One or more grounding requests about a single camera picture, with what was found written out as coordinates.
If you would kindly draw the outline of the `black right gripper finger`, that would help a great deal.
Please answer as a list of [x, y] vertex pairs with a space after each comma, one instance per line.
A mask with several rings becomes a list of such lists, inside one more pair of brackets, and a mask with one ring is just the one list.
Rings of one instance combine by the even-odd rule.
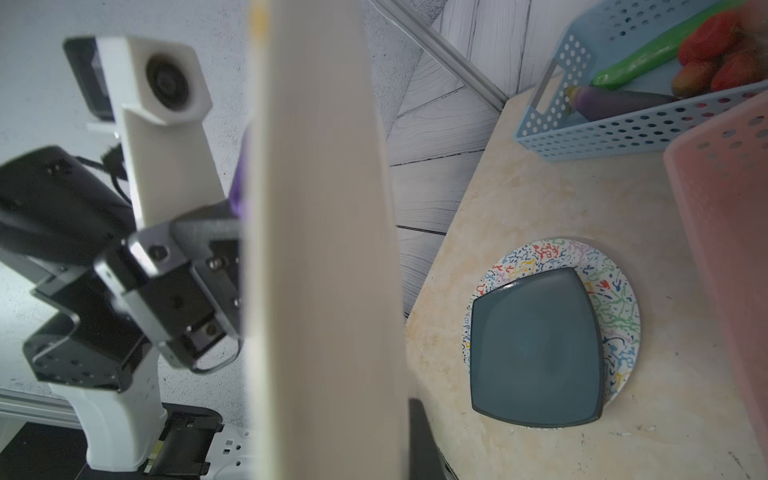
[[434, 440], [423, 403], [410, 398], [409, 406], [409, 479], [457, 480]]

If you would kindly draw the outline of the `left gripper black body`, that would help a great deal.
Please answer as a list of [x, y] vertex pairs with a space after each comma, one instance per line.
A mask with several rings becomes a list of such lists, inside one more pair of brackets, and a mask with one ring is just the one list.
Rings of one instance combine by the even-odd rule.
[[223, 200], [137, 230], [94, 262], [119, 311], [174, 368], [211, 374], [234, 361], [199, 364], [223, 339], [244, 340], [241, 231]]

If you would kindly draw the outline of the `purple cloth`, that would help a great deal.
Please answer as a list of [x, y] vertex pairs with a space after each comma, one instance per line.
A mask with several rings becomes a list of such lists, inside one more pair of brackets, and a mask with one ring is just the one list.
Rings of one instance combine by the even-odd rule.
[[248, 138], [249, 130], [246, 129], [242, 136], [239, 157], [228, 195], [231, 212], [239, 219], [245, 217], [244, 188], [246, 184], [246, 167], [248, 164], [249, 153]]

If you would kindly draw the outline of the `white plaid round plate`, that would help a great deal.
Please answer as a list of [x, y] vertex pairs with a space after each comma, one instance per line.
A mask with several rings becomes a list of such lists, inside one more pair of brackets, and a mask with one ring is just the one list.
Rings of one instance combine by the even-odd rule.
[[404, 479], [402, 289], [358, 1], [255, 1], [242, 287], [260, 479]]

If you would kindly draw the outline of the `dark teal square plate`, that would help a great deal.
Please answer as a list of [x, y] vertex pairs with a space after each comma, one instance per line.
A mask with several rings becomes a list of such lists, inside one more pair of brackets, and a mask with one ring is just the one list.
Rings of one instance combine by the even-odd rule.
[[603, 411], [600, 327], [572, 268], [511, 281], [471, 309], [474, 411], [530, 428], [592, 423]]

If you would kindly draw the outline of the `colourful squiggle round plate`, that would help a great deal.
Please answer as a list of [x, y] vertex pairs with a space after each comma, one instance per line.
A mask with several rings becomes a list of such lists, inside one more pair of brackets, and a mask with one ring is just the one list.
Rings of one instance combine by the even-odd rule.
[[470, 375], [473, 302], [511, 281], [560, 268], [572, 268], [582, 281], [600, 327], [605, 367], [603, 408], [621, 391], [635, 366], [641, 316], [634, 290], [617, 264], [597, 248], [576, 240], [537, 240], [506, 254], [482, 276], [467, 308], [462, 353]]

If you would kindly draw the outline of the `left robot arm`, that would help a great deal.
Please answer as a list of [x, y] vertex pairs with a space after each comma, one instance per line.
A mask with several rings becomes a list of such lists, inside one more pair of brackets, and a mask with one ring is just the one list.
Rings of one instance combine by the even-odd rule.
[[1, 259], [53, 315], [23, 344], [66, 398], [87, 447], [84, 479], [245, 479], [250, 431], [162, 401], [158, 362], [196, 371], [238, 339], [240, 226], [229, 204], [148, 227], [82, 159], [44, 147], [1, 168]]

